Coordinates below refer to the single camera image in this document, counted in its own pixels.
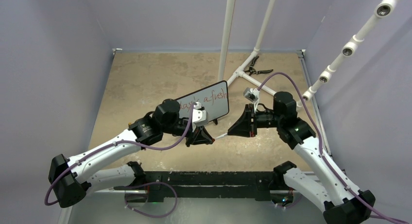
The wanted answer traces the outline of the black-framed small whiteboard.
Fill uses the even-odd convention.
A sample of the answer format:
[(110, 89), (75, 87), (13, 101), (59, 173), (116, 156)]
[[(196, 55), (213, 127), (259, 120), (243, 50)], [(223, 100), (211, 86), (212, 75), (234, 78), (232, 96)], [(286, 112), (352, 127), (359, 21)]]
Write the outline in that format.
[(209, 122), (229, 113), (227, 81), (222, 80), (176, 99), (180, 105), (179, 117), (192, 115), (193, 105), (200, 102), (208, 113)]

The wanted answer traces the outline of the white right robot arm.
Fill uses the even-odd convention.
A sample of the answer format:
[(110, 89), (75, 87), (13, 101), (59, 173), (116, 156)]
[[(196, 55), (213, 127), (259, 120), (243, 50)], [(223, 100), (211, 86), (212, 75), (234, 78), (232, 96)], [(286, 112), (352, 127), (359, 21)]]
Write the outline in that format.
[(298, 117), (292, 94), (277, 92), (273, 108), (265, 107), (262, 111), (258, 110), (261, 103), (256, 88), (247, 88), (243, 95), (250, 104), (227, 134), (252, 138), (259, 128), (275, 128), (280, 139), (304, 159), (319, 180), (308, 178), (287, 161), (274, 167), (269, 187), (289, 187), (300, 192), (320, 209), (328, 224), (360, 224), (370, 218), (375, 196), (355, 185), (324, 152), (321, 139)]

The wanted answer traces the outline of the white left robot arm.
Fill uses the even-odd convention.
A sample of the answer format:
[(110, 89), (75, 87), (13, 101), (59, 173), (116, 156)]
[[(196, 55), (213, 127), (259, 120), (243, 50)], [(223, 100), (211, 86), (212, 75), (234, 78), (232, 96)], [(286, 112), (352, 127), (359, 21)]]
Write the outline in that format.
[(200, 102), (189, 106), (189, 117), (181, 118), (179, 113), (179, 102), (166, 99), (155, 111), (129, 124), (106, 144), (71, 157), (55, 156), (51, 160), (48, 177), (51, 186), (44, 204), (52, 206), (58, 203), (62, 208), (74, 205), (86, 196), (87, 190), (97, 185), (95, 175), (100, 169), (142, 149), (168, 150), (184, 139), (188, 147), (214, 142), (204, 129), (209, 120)]

